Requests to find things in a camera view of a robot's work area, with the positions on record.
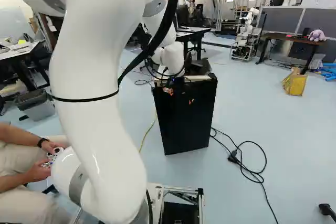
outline wrist watch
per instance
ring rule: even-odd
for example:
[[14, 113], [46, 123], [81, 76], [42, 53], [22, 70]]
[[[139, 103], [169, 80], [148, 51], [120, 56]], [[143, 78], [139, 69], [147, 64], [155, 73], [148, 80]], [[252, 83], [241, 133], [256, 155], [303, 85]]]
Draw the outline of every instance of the wrist watch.
[[43, 138], [40, 139], [40, 141], [38, 141], [37, 146], [40, 147], [40, 148], [42, 148], [42, 143], [43, 143], [44, 141], [48, 141], [48, 142], [50, 142], [49, 139], [46, 139], [46, 138], [43, 137]]

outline hand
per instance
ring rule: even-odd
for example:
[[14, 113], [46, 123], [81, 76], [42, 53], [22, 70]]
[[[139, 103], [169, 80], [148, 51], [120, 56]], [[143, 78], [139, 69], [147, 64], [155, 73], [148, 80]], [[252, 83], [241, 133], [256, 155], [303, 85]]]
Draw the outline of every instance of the hand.
[[62, 147], [62, 148], [66, 148], [67, 146], [63, 143], [56, 143], [56, 142], [51, 142], [51, 141], [44, 141], [42, 142], [41, 148], [42, 150], [44, 150], [45, 152], [49, 152], [49, 153], [54, 153], [54, 148], [57, 147]]
[[49, 162], [49, 159], [44, 159], [36, 162], [32, 168], [25, 174], [27, 183], [37, 182], [41, 180], [45, 180], [47, 177], [51, 175], [50, 168], [42, 167], [42, 164]]

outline yellow cable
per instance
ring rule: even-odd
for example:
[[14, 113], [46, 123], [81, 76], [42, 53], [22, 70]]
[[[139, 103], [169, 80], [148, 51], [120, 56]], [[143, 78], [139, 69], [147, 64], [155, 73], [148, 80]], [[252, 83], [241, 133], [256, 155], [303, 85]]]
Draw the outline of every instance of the yellow cable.
[[148, 133], [151, 131], [151, 129], [152, 129], [152, 127], [154, 126], [154, 124], [155, 124], [157, 118], [158, 118], [158, 117], [157, 117], [157, 114], [155, 113], [155, 119], [154, 119], [152, 125], [150, 126], [150, 128], [146, 131], [145, 135], [143, 136], [143, 139], [142, 139], [142, 141], [141, 141], [141, 145], [140, 145], [140, 149], [139, 149], [139, 153], [141, 152], [141, 149], [142, 149], [143, 144], [144, 144], [144, 142], [145, 142], [146, 136], [147, 136]]

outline khaki pants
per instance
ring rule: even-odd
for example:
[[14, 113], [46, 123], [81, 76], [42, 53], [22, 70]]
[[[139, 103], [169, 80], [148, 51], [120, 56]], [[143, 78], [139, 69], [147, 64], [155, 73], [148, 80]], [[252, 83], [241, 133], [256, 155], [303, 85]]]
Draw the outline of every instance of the khaki pants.
[[[64, 136], [50, 137], [54, 142], [67, 142]], [[45, 158], [37, 147], [0, 144], [0, 176], [28, 171]], [[24, 186], [0, 194], [0, 222], [22, 224], [68, 224], [69, 214], [50, 195], [30, 191]]]

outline pink stuffed animal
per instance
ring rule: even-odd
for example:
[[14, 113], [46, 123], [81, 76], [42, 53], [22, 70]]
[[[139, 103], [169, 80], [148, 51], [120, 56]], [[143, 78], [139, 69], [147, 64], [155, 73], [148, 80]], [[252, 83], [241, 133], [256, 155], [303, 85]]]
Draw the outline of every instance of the pink stuffed animal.
[[318, 42], [318, 41], [326, 41], [326, 36], [324, 35], [324, 32], [321, 31], [321, 30], [315, 30], [315, 31], [312, 31], [308, 37], [308, 39], [310, 41], [315, 41], [315, 42]]

